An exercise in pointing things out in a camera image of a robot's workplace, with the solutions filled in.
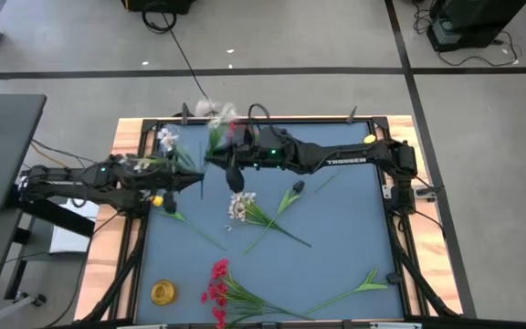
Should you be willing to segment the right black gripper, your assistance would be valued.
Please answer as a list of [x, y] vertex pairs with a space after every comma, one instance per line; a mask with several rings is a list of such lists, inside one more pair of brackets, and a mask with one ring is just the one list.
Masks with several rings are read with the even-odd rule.
[[260, 168], [259, 128], [252, 125], [237, 125], [231, 138], [232, 153], [209, 154], [206, 161], [220, 168], [246, 166]]

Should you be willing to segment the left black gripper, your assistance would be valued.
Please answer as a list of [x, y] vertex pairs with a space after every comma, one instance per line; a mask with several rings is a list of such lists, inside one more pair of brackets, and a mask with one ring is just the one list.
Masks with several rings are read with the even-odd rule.
[[137, 164], [137, 186], [145, 189], [187, 188], [204, 180], [205, 174], [187, 168], [176, 168], [171, 162], [142, 159]]

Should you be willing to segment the yellow artificial tulip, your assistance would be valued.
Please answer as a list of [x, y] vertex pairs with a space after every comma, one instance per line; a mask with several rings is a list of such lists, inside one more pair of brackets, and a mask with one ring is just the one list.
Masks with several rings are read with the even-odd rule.
[[[364, 139], [363, 139], [363, 142], [364, 143], [373, 143], [377, 140], [377, 137], [374, 135], [374, 134], [369, 134], [367, 135]], [[326, 185], [328, 185], [333, 179], [335, 179], [340, 173], [341, 173], [341, 169], [339, 169], [335, 174], [331, 175], [328, 179], [326, 179], [323, 183], [321, 183], [315, 190], [314, 192], [317, 193], [319, 192], [322, 188], [324, 188]]]
[[172, 219], [175, 219], [177, 221], [184, 223], [186, 226], [192, 229], [195, 233], [207, 239], [208, 241], [216, 245], [221, 250], [226, 251], [226, 248], [224, 246], [222, 246], [215, 239], [213, 239], [208, 234], [206, 234], [202, 229], [194, 225], [191, 221], [187, 220], [181, 213], [177, 212], [176, 210], [174, 212], [167, 212], [165, 209], [166, 201], [163, 196], [151, 196], [150, 200], [151, 200], [151, 204], [154, 207], [158, 208], [158, 213], [160, 215], [167, 217], [167, 218], [172, 218]]

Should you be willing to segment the white small-blossom flower bunch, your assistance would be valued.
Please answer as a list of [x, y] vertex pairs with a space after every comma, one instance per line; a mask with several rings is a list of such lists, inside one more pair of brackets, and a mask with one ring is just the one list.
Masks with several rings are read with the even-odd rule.
[[201, 100], [195, 105], [195, 115], [207, 118], [208, 138], [206, 155], [211, 155], [221, 144], [230, 125], [238, 118], [237, 106], [231, 102]]
[[235, 193], [231, 196], [231, 201], [228, 208], [228, 215], [231, 219], [236, 219], [243, 224], [259, 225], [264, 227], [265, 230], [274, 229], [282, 234], [287, 235], [290, 238], [303, 243], [309, 247], [310, 244], [296, 236], [288, 233], [287, 230], [282, 228], [278, 223], [277, 219], [285, 212], [294, 202], [298, 201], [301, 197], [301, 192], [294, 189], [289, 189], [285, 192], [281, 199], [278, 209], [273, 216], [266, 213], [256, 203], [255, 192], [240, 192]]

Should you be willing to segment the white large-blossom flower sprig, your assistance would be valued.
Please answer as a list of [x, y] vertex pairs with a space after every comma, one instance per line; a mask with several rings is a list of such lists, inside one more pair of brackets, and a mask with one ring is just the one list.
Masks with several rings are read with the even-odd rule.
[[121, 165], [125, 165], [136, 174], [149, 173], [159, 167], [172, 165], [174, 168], [195, 170], [196, 165], [191, 156], [178, 145], [179, 135], [176, 129], [161, 128], [157, 132], [158, 145], [161, 149], [155, 155], [145, 157], [135, 157], [124, 155], [120, 160]]

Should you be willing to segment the black artificial tulip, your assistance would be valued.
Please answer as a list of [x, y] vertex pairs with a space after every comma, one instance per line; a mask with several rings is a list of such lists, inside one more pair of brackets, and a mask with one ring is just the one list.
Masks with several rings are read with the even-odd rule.
[[305, 183], [300, 180], [296, 182], [290, 189], [286, 190], [281, 201], [279, 202], [278, 208], [273, 216], [268, 215], [256, 202], [254, 197], [250, 197], [245, 202], [245, 221], [248, 224], [259, 225], [264, 227], [264, 231], [248, 246], [243, 254], [249, 253], [255, 245], [267, 234], [270, 229], [274, 229], [296, 241], [304, 244], [307, 247], [311, 247], [311, 244], [305, 242], [302, 239], [297, 238], [293, 234], [289, 233], [286, 229], [282, 228], [278, 223], [278, 217], [287, 210], [294, 202], [296, 202], [303, 192]]

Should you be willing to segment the red flower bunch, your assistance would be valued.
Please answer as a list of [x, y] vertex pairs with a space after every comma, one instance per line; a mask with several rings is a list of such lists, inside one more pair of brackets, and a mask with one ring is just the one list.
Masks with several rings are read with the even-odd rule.
[[310, 320], [308, 316], [289, 311], [246, 289], [233, 277], [227, 259], [213, 265], [209, 282], [200, 295], [200, 303], [211, 304], [216, 329], [234, 329], [245, 320], [270, 314]]

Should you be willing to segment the green leafy stem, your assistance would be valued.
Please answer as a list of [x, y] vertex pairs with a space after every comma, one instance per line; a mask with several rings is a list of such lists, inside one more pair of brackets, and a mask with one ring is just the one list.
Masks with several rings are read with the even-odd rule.
[[327, 300], [325, 302], [311, 307], [305, 312], [305, 314], [316, 312], [323, 307], [326, 307], [334, 302], [338, 302], [339, 300], [342, 300], [356, 293], [387, 290], [389, 286], [396, 285], [402, 280], [401, 275], [397, 272], [387, 274], [382, 281], [377, 280], [377, 274], [378, 268], [374, 267], [371, 271], [368, 272], [363, 281], [357, 287], [350, 290], [349, 292], [342, 293], [331, 298], [330, 300]]

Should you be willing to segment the amber glass vase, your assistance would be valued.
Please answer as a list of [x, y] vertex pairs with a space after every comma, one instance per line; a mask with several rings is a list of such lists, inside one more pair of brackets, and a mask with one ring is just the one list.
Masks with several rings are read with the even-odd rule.
[[165, 306], [176, 298], [175, 285], [168, 280], [156, 281], [151, 288], [150, 297], [155, 305]]

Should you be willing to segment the white box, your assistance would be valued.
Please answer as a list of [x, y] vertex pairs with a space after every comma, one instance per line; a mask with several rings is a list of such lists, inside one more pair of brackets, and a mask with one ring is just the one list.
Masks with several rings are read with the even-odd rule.
[[[92, 223], [96, 222], [100, 208], [98, 205], [90, 201], [87, 201], [83, 207], [75, 207], [71, 199], [61, 205], [61, 207], [87, 218]], [[88, 248], [88, 244], [89, 238], [87, 237], [60, 227], [53, 227], [49, 253], [85, 252]]]

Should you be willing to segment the blue table mat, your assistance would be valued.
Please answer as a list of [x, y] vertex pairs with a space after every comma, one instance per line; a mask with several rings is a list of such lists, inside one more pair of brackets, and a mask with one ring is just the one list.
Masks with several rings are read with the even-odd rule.
[[[328, 185], [314, 190], [335, 174]], [[247, 169], [245, 188], [257, 194], [257, 204], [273, 216], [286, 190], [299, 176], [280, 169]], [[153, 210], [149, 216], [137, 324], [212, 323], [211, 304], [201, 304], [214, 263], [229, 261], [233, 277], [249, 291], [295, 313], [357, 287], [374, 267], [377, 280], [395, 269], [385, 224], [381, 184], [370, 164], [326, 167], [303, 179], [300, 199], [277, 219], [304, 244], [274, 229], [247, 254], [243, 252], [264, 231], [243, 225], [228, 215], [231, 193], [225, 173], [209, 165], [205, 180], [176, 197], [179, 212], [226, 248], [195, 233], [184, 223]], [[227, 232], [225, 225], [235, 229]], [[153, 284], [168, 280], [176, 298], [155, 305]], [[317, 320], [401, 317], [403, 306], [396, 287], [353, 294], [308, 315]]]

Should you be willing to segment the black desk leg beam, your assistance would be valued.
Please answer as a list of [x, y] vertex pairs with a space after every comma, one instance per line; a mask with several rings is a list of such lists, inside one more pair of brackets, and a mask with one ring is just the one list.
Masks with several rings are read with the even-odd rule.
[[8, 193], [7, 207], [22, 210], [56, 227], [91, 238], [95, 224], [89, 219], [49, 201], [47, 196], [25, 196], [16, 186]]

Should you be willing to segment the black equipment case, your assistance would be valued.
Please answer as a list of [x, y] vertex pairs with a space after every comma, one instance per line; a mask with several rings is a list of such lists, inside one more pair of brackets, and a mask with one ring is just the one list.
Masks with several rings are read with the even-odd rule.
[[486, 48], [526, 0], [435, 0], [426, 35], [436, 52]]

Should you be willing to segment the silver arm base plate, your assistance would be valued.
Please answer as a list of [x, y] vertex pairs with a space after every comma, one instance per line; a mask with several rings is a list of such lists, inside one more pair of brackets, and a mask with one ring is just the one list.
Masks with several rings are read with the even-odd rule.
[[[443, 186], [414, 186], [415, 199], [424, 199], [427, 202], [435, 202], [437, 195], [444, 190]], [[393, 186], [382, 185], [383, 197], [390, 199], [392, 197]]]

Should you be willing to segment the black aluminium table frame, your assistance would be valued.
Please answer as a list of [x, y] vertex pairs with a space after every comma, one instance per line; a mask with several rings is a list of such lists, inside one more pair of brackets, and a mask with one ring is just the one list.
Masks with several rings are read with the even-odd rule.
[[[416, 149], [416, 162], [418, 166], [418, 178], [423, 178], [430, 185], [426, 165], [423, 160], [422, 151], [418, 145], [417, 132], [413, 119], [408, 115], [388, 116], [355, 116], [357, 122], [371, 122], [376, 119], [384, 122], [387, 119], [388, 133], [393, 137], [407, 140]], [[277, 123], [293, 124], [344, 124], [343, 116], [278, 116], [274, 117]], [[120, 118], [111, 147], [111, 153], [133, 153], [149, 152], [154, 142], [150, 141], [158, 123], [180, 123], [181, 118]], [[406, 225], [399, 226], [404, 231], [397, 230], [400, 243], [404, 246], [408, 257], [413, 258], [415, 266], [419, 266], [424, 278], [437, 293], [438, 297], [446, 306], [456, 312], [463, 313], [463, 306], [459, 300], [460, 294], [455, 283], [455, 273], [451, 266], [451, 255], [447, 250], [447, 233], [442, 233], [437, 224], [442, 224], [437, 200], [427, 202], [424, 199], [416, 200], [416, 211], [406, 220]], [[93, 303], [100, 300], [104, 290], [109, 287], [109, 278], [117, 276], [121, 270], [125, 258], [129, 257], [133, 250], [134, 239], [140, 229], [141, 219], [126, 219], [115, 217], [106, 229], [102, 228], [98, 238], [93, 240], [89, 252], [84, 274], [84, 283], [80, 289], [75, 323], [72, 329], [116, 329], [118, 326], [134, 324], [135, 310], [137, 307], [137, 292], [140, 292], [138, 277], [143, 271], [141, 268], [133, 267], [132, 274], [128, 274], [121, 286], [121, 291], [114, 297], [114, 303], [101, 320], [97, 322], [77, 323], [91, 312]], [[337, 318], [319, 321], [276, 321], [256, 320], [243, 322], [234, 329], [369, 329], [370, 322], [404, 322], [405, 315], [411, 320], [417, 317], [437, 318], [430, 302], [426, 301], [423, 292], [419, 290], [407, 269], [404, 267], [404, 286], [400, 288], [401, 304], [405, 307], [404, 315], [394, 318]], [[214, 323], [180, 323], [167, 324], [169, 329], [215, 329]]]

